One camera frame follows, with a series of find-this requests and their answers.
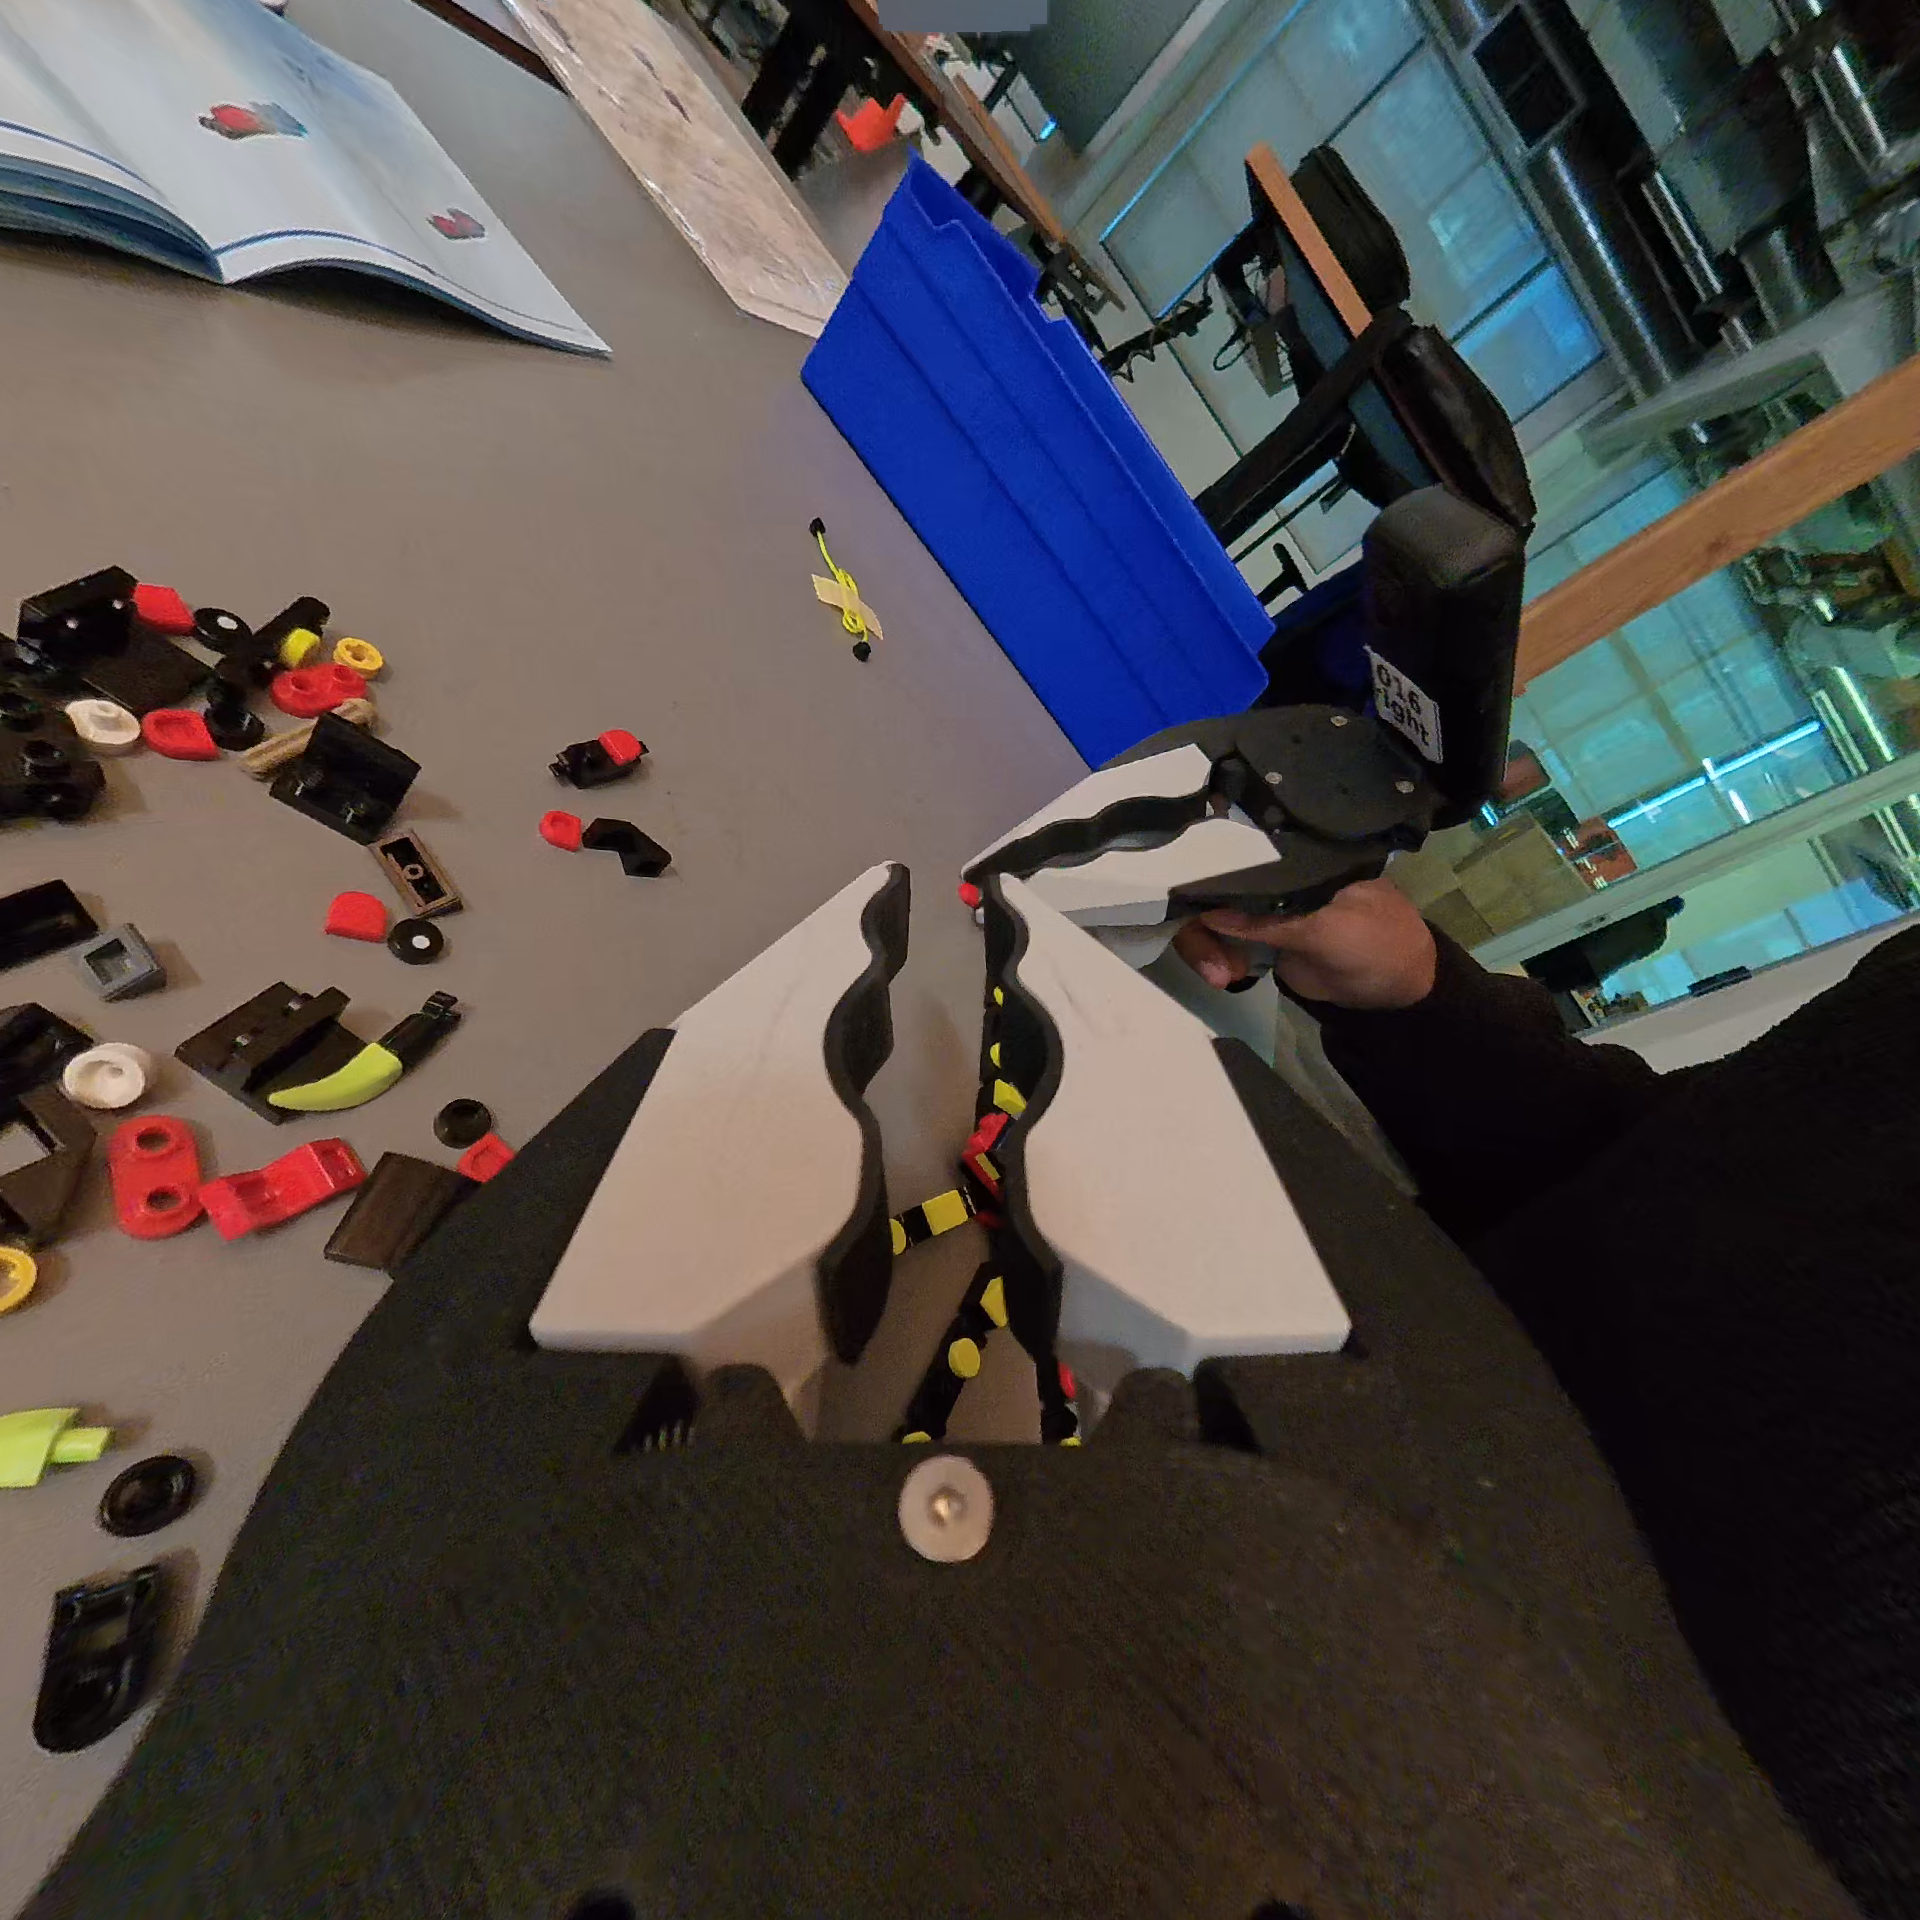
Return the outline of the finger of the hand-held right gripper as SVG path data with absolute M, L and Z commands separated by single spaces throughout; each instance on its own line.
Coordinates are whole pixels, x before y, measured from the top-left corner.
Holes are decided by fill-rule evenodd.
M 1030 883 L 1033 873 L 1046 863 L 1067 863 L 1104 847 L 1167 841 L 1213 815 L 1213 770 L 1215 761 L 1207 750 L 1184 743 L 1093 773 L 974 854 L 961 867 L 961 881 L 971 889 L 985 889 L 990 880 Z
M 1104 847 L 1030 875 L 1030 891 L 1079 925 L 1161 925 L 1198 914 L 1174 897 L 1228 889 L 1237 896 L 1243 873 L 1277 859 L 1265 831 L 1239 818 L 1207 815 L 1156 845 Z

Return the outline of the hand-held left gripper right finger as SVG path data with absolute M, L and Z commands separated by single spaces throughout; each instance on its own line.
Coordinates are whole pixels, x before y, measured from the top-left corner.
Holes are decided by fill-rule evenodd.
M 1288 1089 L 1027 880 L 981 881 L 999 1271 L 1076 1413 L 1136 1371 L 1333 1355 L 1353 1319 L 1294 1203 Z

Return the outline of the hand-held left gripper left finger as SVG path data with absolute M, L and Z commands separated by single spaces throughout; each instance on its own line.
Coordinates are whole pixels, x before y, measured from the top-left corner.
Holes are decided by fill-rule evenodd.
M 869 1087 L 908 922 L 908 865 L 883 861 L 672 1021 L 531 1315 L 540 1347 L 755 1363 L 817 1429 L 892 1287 Z

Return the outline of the black lego assembly yellow studs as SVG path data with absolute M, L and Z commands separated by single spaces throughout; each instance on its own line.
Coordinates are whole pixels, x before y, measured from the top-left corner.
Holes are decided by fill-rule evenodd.
M 957 1155 L 956 1185 L 894 1216 L 892 1229 L 901 1256 L 974 1223 L 988 1235 L 988 1255 L 905 1405 L 896 1440 L 942 1441 L 992 1339 L 1008 1334 L 1036 1371 L 1043 1443 L 1075 1448 L 1083 1423 L 1076 1381 L 1061 1353 L 1064 1266 L 1040 1229 L 1027 1165 L 1028 1137 L 1057 1089 L 1064 1050 L 1056 1021 L 1016 978 L 1028 922 L 1013 901 L 1013 881 L 966 880 L 961 893 L 977 915 L 988 961 L 976 1119 Z

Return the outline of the person's right forearm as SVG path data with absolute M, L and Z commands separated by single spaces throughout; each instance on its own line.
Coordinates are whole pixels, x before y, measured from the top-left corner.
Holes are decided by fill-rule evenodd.
M 1867 1915 L 1918 1905 L 1916 927 L 1657 1071 L 1443 937 L 1328 1063 L 1590 1429 L 1747 1751 Z

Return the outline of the pile of loose lego pieces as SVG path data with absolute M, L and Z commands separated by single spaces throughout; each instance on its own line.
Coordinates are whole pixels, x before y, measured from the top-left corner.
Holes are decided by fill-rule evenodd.
M 5 1792 L 101 1782 L 318 1363 L 307 1216 L 419 1175 L 425 1107 L 508 1093 L 561 1017 L 545 761 L 629 777 L 612 624 L 455 591 L 376 687 L 315 639 L 104 566 L 5 635 L 5 806 L 75 818 L 126 733 L 149 810 L 5 829 Z

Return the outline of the person's right hand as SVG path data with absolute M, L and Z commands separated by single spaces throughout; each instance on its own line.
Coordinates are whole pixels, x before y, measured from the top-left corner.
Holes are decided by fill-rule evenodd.
M 1357 1011 L 1413 1007 L 1438 976 L 1432 927 L 1385 877 L 1300 915 L 1213 907 L 1182 922 L 1169 947 L 1215 990 L 1237 990 L 1263 961 L 1284 997 Z

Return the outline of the blue plastic bin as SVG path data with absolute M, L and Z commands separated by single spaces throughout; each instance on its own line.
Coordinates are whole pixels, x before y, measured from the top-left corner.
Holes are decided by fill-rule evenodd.
M 923 157 L 800 376 L 1083 761 L 1265 687 L 1255 590 L 1038 264 Z

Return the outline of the black office chair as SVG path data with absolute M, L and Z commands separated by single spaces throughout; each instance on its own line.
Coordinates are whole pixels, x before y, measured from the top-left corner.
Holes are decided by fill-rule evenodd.
M 1528 538 L 1539 512 L 1500 397 L 1438 326 L 1415 323 L 1387 368 L 1403 425 L 1438 481 Z

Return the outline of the wooden ceiling beam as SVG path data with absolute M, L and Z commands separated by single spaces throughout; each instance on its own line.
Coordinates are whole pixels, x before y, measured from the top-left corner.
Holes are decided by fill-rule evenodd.
M 1918 358 L 1873 376 L 1527 603 L 1512 690 L 1669 603 L 1918 450 Z

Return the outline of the long wooden background table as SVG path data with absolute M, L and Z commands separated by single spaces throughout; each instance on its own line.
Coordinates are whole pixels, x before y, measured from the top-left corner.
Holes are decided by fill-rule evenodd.
M 1036 186 L 988 104 L 971 87 L 949 79 L 927 49 L 927 35 L 889 31 L 870 1 L 845 1 L 843 8 L 901 69 L 905 88 L 926 119 L 952 135 L 966 154 L 969 171 L 988 183 L 990 199 L 1014 207 L 1027 221 L 1043 274 L 1057 283 L 1071 283 L 1075 291 L 1094 311 L 1116 304 L 1116 290 L 1086 250 L 1076 246 L 1071 231 L 1061 221 L 1046 193 Z

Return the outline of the grey printed paper sheet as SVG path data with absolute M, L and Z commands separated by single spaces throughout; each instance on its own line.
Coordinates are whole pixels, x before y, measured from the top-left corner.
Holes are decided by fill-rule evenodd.
M 505 8 L 734 305 L 821 337 L 847 271 L 689 41 L 643 1 Z

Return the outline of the open instruction booklet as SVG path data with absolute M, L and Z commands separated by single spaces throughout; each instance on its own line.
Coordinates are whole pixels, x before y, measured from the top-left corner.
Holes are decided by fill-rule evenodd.
M 220 286 L 360 271 L 611 354 L 390 82 L 254 1 L 5 1 L 1 226 Z

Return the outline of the grey wall screen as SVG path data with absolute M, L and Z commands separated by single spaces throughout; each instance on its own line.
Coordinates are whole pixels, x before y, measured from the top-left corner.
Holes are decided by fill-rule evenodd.
M 1044 21 L 1013 35 L 1014 64 L 1076 152 L 1108 122 L 1195 1 L 1046 1 Z

